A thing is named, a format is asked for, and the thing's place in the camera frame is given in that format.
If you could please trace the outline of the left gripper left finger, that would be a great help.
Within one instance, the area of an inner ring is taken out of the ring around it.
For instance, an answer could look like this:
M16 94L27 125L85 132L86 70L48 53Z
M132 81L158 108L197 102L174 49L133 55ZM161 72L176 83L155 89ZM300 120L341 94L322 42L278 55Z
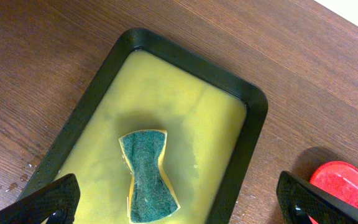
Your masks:
M0 223L72 224L80 200L74 174L67 174L0 211Z

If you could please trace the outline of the green and yellow sponge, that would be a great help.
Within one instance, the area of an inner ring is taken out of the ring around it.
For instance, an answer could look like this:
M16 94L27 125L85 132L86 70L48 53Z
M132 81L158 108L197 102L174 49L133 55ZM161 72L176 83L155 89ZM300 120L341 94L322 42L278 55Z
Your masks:
M131 223L161 220L181 208L163 169L167 131L144 129L119 138L122 155L131 171L127 212Z

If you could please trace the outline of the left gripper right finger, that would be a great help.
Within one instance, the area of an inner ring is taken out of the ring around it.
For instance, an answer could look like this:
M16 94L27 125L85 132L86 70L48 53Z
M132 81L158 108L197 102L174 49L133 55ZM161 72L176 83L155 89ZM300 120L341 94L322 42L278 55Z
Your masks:
M358 208L288 171L281 172L276 194L286 223L358 224Z

